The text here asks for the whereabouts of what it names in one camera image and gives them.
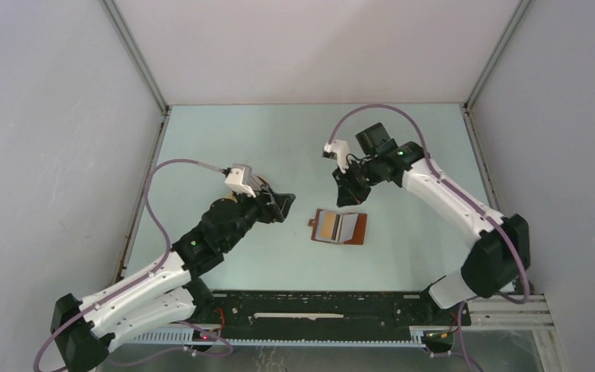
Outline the gold credit card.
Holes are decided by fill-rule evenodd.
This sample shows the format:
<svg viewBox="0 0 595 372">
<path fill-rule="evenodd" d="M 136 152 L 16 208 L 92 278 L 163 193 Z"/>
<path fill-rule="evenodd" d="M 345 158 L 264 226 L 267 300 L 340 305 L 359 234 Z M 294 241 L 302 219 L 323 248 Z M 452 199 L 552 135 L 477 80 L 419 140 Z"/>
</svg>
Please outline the gold credit card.
<svg viewBox="0 0 595 372">
<path fill-rule="evenodd" d="M 339 213 L 323 211 L 320 215 L 320 230 L 318 237 L 326 241 L 337 242 L 341 215 Z"/>
</svg>

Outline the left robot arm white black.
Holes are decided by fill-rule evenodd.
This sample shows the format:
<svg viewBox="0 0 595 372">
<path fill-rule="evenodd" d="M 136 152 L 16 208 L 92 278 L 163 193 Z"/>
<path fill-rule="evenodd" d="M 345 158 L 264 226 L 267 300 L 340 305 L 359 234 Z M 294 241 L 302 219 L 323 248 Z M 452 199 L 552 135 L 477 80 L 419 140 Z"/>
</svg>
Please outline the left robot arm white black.
<svg viewBox="0 0 595 372">
<path fill-rule="evenodd" d="M 201 276 L 257 223 L 282 223 L 295 200 L 264 186 L 256 197 L 233 193 L 213 201 L 198 224 L 134 275 L 98 293 L 66 294 L 54 306 L 50 331 L 66 371 L 90 371 L 135 336 L 192 319 L 206 322 L 214 298 Z"/>
</svg>

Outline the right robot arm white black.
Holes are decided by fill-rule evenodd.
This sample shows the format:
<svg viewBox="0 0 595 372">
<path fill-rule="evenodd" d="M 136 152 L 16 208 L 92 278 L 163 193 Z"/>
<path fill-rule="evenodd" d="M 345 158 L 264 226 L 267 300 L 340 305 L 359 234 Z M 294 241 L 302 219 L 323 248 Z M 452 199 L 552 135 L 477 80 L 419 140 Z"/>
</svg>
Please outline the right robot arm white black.
<svg viewBox="0 0 595 372">
<path fill-rule="evenodd" d="M 391 182 L 459 228 L 469 248 L 460 269 L 421 293 L 419 312 L 426 322 L 439 324 L 461 301 L 492 297 L 529 268 L 529 226 L 519 214 L 507 217 L 481 204 L 447 177 L 422 146 L 412 141 L 397 145 L 380 123 L 358 133 L 356 139 L 363 158 L 353 155 L 343 140 L 324 146 L 323 157 L 337 163 L 332 173 L 337 206 L 360 205 L 373 186 Z"/>
</svg>

